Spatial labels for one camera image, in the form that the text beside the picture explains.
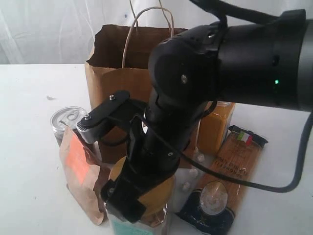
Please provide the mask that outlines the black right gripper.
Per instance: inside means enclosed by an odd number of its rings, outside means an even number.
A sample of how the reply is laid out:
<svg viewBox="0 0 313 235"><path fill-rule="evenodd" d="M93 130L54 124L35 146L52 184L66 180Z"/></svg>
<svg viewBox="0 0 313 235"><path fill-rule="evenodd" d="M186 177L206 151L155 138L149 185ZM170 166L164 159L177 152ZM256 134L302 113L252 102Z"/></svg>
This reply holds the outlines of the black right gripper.
<svg viewBox="0 0 313 235"><path fill-rule="evenodd" d="M149 103L127 98L119 102L114 117L130 136L127 158L117 179L108 180L100 196L115 216L142 216L146 207L138 200L137 186L157 186L174 175L195 129L196 108L155 98Z"/></svg>

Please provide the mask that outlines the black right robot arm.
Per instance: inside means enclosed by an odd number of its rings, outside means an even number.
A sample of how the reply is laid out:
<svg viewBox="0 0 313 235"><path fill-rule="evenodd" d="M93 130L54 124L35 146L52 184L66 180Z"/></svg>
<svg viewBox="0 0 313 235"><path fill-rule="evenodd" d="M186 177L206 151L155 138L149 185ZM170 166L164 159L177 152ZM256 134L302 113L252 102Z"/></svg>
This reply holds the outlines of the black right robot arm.
<svg viewBox="0 0 313 235"><path fill-rule="evenodd" d="M157 45L149 58L148 103L117 91L106 103L109 118L128 132L127 157L101 196L116 216L137 222L140 196L176 172L208 103L236 102L312 112L313 22L303 9L280 16L219 0L195 5L218 17Z"/></svg>

